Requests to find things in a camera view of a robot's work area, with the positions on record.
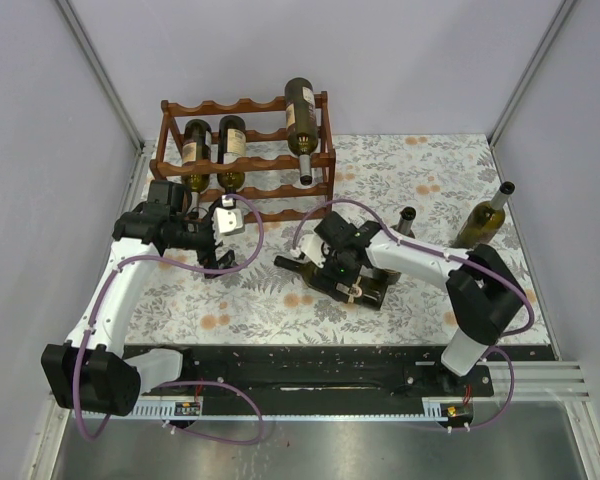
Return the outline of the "wine bottle brown label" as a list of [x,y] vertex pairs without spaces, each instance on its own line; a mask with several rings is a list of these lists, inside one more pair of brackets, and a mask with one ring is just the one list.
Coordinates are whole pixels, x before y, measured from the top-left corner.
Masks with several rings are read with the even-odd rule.
[[[397,224],[392,226],[392,229],[394,229],[403,236],[407,236],[411,239],[414,239],[415,234],[412,230],[412,226],[416,216],[416,209],[411,206],[406,206],[400,212],[399,221]],[[395,285],[400,279],[401,273],[392,270],[374,269],[373,276],[376,280],[385,282],[387,285]]]
[[311,155],[318,146],[313,86],[305,78],[293,78],[285,85],[284,97],[288,147],[298,158],[300,183],[309,186],[313,182]]

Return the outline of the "wine bottle brown label front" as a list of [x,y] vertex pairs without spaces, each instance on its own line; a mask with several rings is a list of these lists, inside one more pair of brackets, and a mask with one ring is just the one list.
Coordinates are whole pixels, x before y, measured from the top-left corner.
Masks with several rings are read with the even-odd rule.
[[[412,226],[416,216],[416,209],[411,206],[406,206],[400,212],[399,221],[397,224],[392,226],[392,229],[394,229],[403,236],[407,236],[411,239],[414,239],[415,234],[412,230]],[[385,282],[387,285],[395,285],[400,279],[401,273],[392,270],[374,269],[373,276],[376,280]]]

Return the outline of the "wine bottle brown label back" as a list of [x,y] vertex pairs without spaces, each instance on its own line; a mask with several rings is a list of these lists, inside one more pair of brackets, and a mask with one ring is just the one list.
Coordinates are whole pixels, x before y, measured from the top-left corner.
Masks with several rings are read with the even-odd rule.
[[313,86],[305,78],[293,78],[285,85],[284,97],[288,147],[298,158],[300,183],[309,186],[313,182],[311,155],[318,146]]

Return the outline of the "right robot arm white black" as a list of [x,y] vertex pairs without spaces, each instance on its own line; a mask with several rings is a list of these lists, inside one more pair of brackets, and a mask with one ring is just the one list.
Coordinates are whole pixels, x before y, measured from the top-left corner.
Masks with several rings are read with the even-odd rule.
[[352,286],[360,270],[412,276],[448,294],[457,330],[435,371],[437,388],[449,396],[471,382],[470,370],[496,345],[526,296],[500,255],[488,245],[443,248],[403,236],[380,221],[357,227],[330,212],[298,249],[330,280]]

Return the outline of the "green wine bottle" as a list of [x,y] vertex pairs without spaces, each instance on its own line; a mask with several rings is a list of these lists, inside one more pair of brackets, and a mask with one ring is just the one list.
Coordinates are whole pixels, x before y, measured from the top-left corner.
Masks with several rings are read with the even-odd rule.
[[[196,163],[200,160],[209,160],[211,156],[212,130],[210,125],[200,119],[187,122],[183,135],[182,165]],[[192,192],[202,193],[210,183],[210,175],[183,175],[181,181]]]

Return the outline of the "brown wooden wine rack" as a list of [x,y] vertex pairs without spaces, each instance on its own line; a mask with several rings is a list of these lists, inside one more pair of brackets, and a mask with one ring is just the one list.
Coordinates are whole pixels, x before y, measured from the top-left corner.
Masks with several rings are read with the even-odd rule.
[[[324,203],[334,198],[336,174],[336,150],[334,148],[331,122],[329,116],[329,97],[326,91],[314,95],[316,116],[319,124],[319,147],[311,155],[311,166],[318,170],[311,186],[299,185],[295,180],[274,188],[246,186],[238,193],[258,203],[281,200],[284,208],[273,213],[265,213],[265,222],[296,221],[308,216],[310,219],[324,217],[331,211]],[[250,98],[241,98],[232,105],[223,105],[213,100],[206,100],[195,107],[186,107],[177,102],[164,100],[161,102],[162,121],[156,145],[155,158],[149,162],[149,169],[156,180],[179,179],[184,175],[209,174],[216,177],[224,173],[245,173],[248,179],[259,172],[267,172],[281,177],[286,172],[299,169],[299,159],[291,154],[281,154],[267,159],[255,154],[255,147],[261,144],[279,142],[286,139],[284,127],[272,133],[261,133],[257,130],[246,131],[247,154],[229,165],[218,165],[212,160],[198,160],[194,164],[178,166],[165,159],[167,141],[172,140],[179,152],[184,148],[184,134],[180,131],[178,120],[198,119],[209,116],[255,114],[286,111],[285,99],[278,96],[273,100],[260,103]]]

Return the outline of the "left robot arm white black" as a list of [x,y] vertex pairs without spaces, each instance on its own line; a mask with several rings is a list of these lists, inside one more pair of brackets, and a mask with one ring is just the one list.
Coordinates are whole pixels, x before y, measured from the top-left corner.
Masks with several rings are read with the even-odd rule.
[[49,344],[41,365],[57,404],[126,416],[140,395],[164,384],[185,395],[197,382],[180,352],[156,348],[125,359],[132,314],[148,277],[168,249],[197,253],[209,276],[229,267],[231,253],[217,257],[218,238],[242,225],[234,200],[215,200],[202,218],[190,215],[192,193],[171,181],[153,181],[146,200],[115,222],[107,267],[76,327],[60,344]]

